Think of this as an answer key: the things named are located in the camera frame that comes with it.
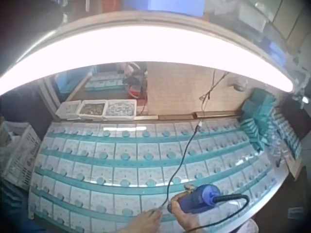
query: person's left hand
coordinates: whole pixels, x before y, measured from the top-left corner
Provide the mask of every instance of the person's left hand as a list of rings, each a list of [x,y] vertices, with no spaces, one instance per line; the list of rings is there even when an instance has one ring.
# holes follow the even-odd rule
[[[124,229],[126,233],[157,233],[160,227],[162,211],[160,209],[142,212]]]

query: blue container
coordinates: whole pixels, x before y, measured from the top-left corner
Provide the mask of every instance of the blue container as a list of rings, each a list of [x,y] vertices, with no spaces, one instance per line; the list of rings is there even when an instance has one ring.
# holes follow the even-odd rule
[[[202,17],[205,0],[124,0],[125,10],[167,11]]]

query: background worker's hand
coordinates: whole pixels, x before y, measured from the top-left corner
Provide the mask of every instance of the background worker's hand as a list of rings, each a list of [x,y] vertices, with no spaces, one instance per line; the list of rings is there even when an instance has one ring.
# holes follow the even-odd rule
[[[193,228],[200,226],[196,215],[186,214],[180,208],[178,200],[186,197],[187,195],[189,195],[189,192],[183,192],[183,193],[176,195],[171,200],[172,213],[175,215],[178,223],[180,224],[180,226],[182,226],[185,229],[185,231],[189,231]]]
[[[160,227],[162,211],[150,210],[137,215],[124,229],[125,233],[157,233]]]

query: blue handheld tool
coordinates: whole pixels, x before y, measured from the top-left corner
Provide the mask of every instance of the blue handheld tool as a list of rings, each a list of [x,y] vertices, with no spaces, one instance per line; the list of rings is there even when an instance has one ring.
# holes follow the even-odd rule
[[[215,197],[221,196],[219,188],[212,184],[205,184],[195,188],[188,196],[178,200],[181,210],[184,213],[199,214],[216,206]]]

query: person's right hand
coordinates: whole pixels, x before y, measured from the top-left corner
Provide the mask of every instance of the person's right hand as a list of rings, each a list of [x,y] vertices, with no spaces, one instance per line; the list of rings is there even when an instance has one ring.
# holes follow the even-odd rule
[[[196,215],[186,214],[180,208],[178,200],[186,197],[187,195],[189,195],[189,192],[183,192],[183,193],[177,194],[171,200],[172,213],[175,215],[176,220],[178,221],[180,226],[182,226],[185,229],[185,231],[189,231],[193,228],[200,226],[200,224],[197,221]]]

